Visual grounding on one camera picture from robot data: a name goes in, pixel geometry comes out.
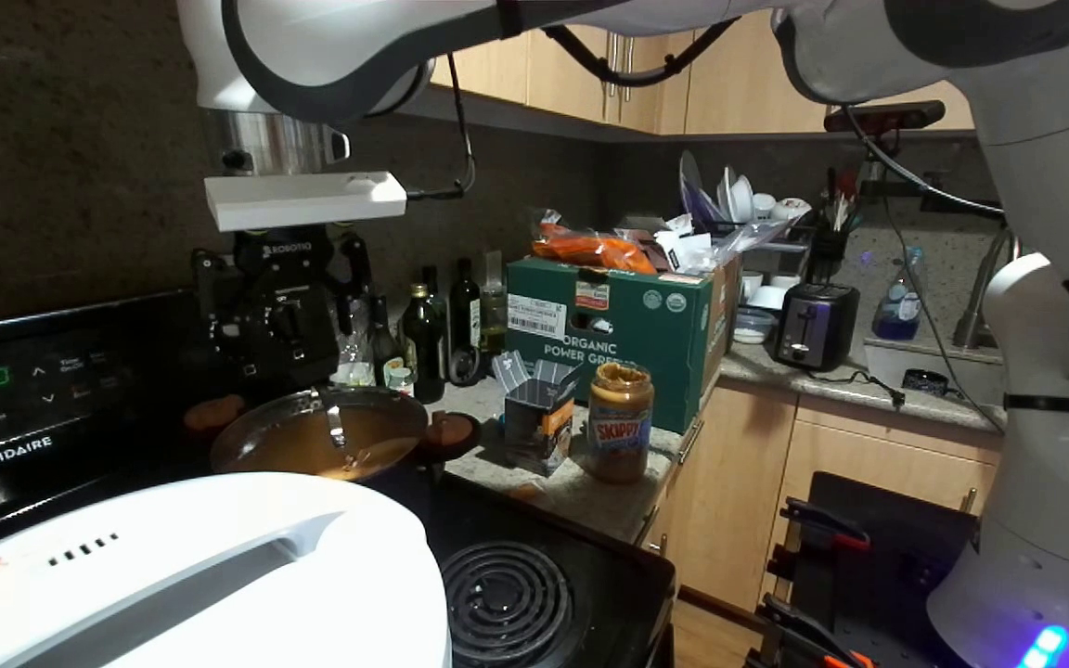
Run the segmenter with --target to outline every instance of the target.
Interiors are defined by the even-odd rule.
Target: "electric stove burner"
[[[572,616],[564,572],[520,542],[479,542],[442,564],[453,649],[471,664],[516,664],[546,649]]]

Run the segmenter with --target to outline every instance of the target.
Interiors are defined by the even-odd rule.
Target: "white appliance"
[[[208,475],[0,542],[0,664],[453,664],[423,523],[312,475]]]

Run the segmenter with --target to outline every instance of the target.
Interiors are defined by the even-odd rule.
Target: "jar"
[[[590,382],[583,468],[605,482],[638,482],[650,456],[653,379],[631,360],[605,360]]]

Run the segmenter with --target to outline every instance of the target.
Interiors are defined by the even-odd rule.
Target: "kitchen counter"
[[[479,386],[449,386],[445,397],[427,412],[468,412],[483,423],[497,419],[501,386],[494,379],[483,379]],[[690,434],[694,427],[687,434],[650,430],[646,475],[631,486],[601,482],[586,475],[572,456],[553,475],[509,468],[486,460],[483,445],[449,460],[445,471],[497,494],[523,497],[560,520],[601,531],[609,538],[638,542],[687,456]]]
[[[935,419],[935,423],[969,427],[969,430],[998,430],[1002,427],[998,408],[991,408],[991,419],[984,419],[976,408],[969,408],[961,401],[947,401],[947,397],[902,390],[902,386],[895,386],[895,390],[906,393],[906,405],[895,408],[891,393],[865,382],[865,379],[854,379],[854,367],[809,375],[809,371],[776,364],[761,345],[731,345],[724,364],[720,364],[720,379],[779,386],[779,390],[794,390],[802,397],[824,397],[824,401],[843,401],[843,405],[861,405],[861,408],[880,408],[880,412],[902,412],[902,416]]]

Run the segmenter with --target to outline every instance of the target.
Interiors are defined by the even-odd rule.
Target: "kitchen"
[[[750,52],[768,48],[761,22],[746,22],[716,45],[742,33]],[[453,275],[460,256],[471,256],[475,267],[483,267],[483,252],[520,260],[546,208],[594,226],[624,215],[676,215],[679,152],[694,152],[709,178],[735,167],[753,174],[765,193],[813,204],[824,197],[828,163],[861,156],[850,137],[820,134],[824,108],[802,104],[783,71],[765,67],[772,56],[716,48],[668,85],[616,93],[583,82],[572,63],[549,59],[549,45],[535,41],[505,45],[520,56],[505,48],[501,56],[464,56],[464,85],[486,96],[468,108],[475,193],[353,226],[393,308],[408,301],[419,263]],[[624,63],[635,67],[661,56],[646,56],[638,45],[605,48],[624,52]],[[512,59],[531,63],[531,85],[490,89],[497,82],[490,63],[505,71]],[[716,71],[739,67],[753,82],[753,96],[772,96],[742,100],[716,78]],[[958,115],[958,96],[939,93],[935,100],[950,108],[947,130],[902,137],[902,160],[947,189],[991,197],[969,119]],[[186,289],[189,252],[226,249],[200,193],[200,174],[215,171],[215,156],[212,122],[193,104],[193,63],[171,4],[0,4],[0,319]],[[460,174],[449,96],[423,89],[416,108],[364,122],[353,167],[390,167],[405,186],[442,186]],[[679,586],[698,594],[676,601],[679,664],[739,664],[757,635],[720,612],[753,612],[768,594],[765,560],[787,534],[776,508],[787,497],[809,497],[817,471],[961,516],[984,508],[995,475],[998,430],[984,416],[932,390],[902,386],[909,367],[947,375],[932,327],[921,327],[909,345],[869,338],[872,308],[898,260],[887,215],[898,215],[924,249],[924,308],[943,334],[965,315],[995,238],[995,223],[921,212],[921,197],[909,193],[895,197],[891,212],[861,204],[861,226],[835,282],[861,289],[854,360],[887,390],[850,379],[854,367],[805,375],[772,364],[761,345],[731,345],[705,386],[702,416],[657,434],[650,479],[638,486],[583,482],[586,490],[572,490],[564,482],[583,497],[553,497],[557,475],[575,471],[572,460],[549,479],[527,471],[490,479],[494,471],[471,456],[453,460],[449,471],[527,494],[609,538],[661,549],[676,560]],[[998,353],[965,345],[954,349],[954,364],[961,386],[991,405]],[[501,401],[486,401],[479,419],[497,412]]]

